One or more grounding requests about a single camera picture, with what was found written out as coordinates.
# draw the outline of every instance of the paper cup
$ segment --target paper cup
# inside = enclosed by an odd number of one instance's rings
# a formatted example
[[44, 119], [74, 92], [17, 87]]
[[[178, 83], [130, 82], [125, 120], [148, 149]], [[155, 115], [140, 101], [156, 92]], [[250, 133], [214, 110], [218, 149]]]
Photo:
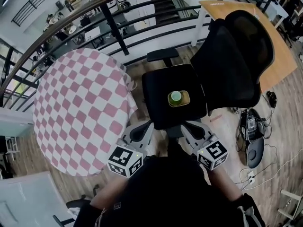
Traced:
[[182, 99], [182, 94], [178, 91], [173, 91], [170, 94], [170, 98], [171, 98], [171, 103], [173, 105], [179, 105], [181, 103], [181, 99]]

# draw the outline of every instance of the chair seat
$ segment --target chair seat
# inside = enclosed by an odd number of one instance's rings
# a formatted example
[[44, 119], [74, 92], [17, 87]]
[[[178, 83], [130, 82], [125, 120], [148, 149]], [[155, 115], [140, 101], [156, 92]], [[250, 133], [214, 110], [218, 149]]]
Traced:
[[[185, 120], [196, 120], [207, 114], [200, 82], [189, 64], [147, 72], [142, 76], [142, 86], [149, 116], [156, 130], [179, 125]], [[190, 103], [171, 107], [169, 93], [182, 90], [188, 92]]]

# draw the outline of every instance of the small tray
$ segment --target small tray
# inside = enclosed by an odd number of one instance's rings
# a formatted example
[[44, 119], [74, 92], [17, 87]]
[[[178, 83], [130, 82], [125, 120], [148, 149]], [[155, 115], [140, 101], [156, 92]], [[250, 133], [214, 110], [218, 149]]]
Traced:
[[175, 107], [181, 107], [181, 106], [184, 106], [184, 105], [187, 105], [190, 103], [190, 98], [189, 98], [189, 94], [187, 91], [179, 91], [182, 95], [182, 101], [179, 105], [172, 105], [169, 101], [169, 96], [170, 94], [172, 93], [169, 93], [168, 96], [167, 96], [167, 100], [169, 102], [169, 105], [172, 107], [172, 108], [175, 108]]

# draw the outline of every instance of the person's arm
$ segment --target person's arm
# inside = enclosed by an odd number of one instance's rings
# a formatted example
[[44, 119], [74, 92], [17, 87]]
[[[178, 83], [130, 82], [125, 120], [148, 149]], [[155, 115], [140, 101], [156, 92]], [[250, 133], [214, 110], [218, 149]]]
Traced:
[[229, 201], [235, 201], [243, 196], [241, 190], [230, 179], [222, 166], [208, 171], [208, 178], [211, 185], [219, 189]]
[[123, 192], [128, 179], [126, 177], [117, 176], [109, 184], [107, 184], [90, 202], [91, 206], [97, 209], [107, 209], [115, 204], [117, 197]]
[[102, 210], [115, 204], [128, 182], [127, 178], [117, 176], [93, 198], [90, 204], [84, 204], [77, 216], [74, 227], [94, 227]]

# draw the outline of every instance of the stairs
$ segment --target stairs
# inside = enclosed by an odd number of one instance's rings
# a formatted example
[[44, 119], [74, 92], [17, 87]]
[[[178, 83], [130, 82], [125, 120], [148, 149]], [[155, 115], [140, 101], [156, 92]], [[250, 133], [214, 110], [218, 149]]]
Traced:
[[[154, 5], [155, 5], [155, 13], [176, 8], [172, 1], [158, 2], [158, 3], [154, 3]], [[161, 23], [168, 23], [178, 19], [180, 19], [178, 12], [166, 13], [156, 16], [156, 24], [158, 25]]]

